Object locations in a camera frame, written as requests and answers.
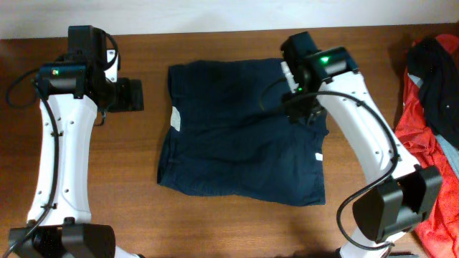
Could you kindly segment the dark navy blue shorts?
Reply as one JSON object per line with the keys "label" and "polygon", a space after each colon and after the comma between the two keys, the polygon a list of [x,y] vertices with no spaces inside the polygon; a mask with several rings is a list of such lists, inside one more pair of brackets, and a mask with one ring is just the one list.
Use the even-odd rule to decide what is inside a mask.
{"label": "dark navy blue shorts", "polygon": [[196,61],[168,70],[170,128],[157,182],[190,196],[323,205],[326,116],[291,123],[279,59]]}

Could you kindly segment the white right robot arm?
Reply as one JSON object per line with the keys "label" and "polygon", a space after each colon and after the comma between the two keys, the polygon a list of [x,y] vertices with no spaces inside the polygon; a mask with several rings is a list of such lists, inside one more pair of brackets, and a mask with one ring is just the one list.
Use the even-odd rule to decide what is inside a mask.
{"label": "white right robot arm", "polygon": [[358,65],[344,47],[320,50],[308,32],[281,45],[282,69],[290,87],[282,109],[291,123],[333,117],[354,151],[366,186],[338,207],[336,223],[352,206],[353,234],[335,257],[389,257],[394,243],[429,219],[443,178],[436,166],[423,168],[380,113]]}

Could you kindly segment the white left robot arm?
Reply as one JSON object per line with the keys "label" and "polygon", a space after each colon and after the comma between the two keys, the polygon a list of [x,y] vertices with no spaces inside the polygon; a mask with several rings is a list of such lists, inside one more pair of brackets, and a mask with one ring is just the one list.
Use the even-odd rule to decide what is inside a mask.
{"label": "white left robot arm", "polygon": [[142,111],[139,80],[118,76],[120,54],[109,33],[68,29],[68,49],[32,70],[42,116],[39,175],[27,224],[9,231],[19,257],[127,257],[113,228],[94,224],[87,193],[90,139],[108,113]]}

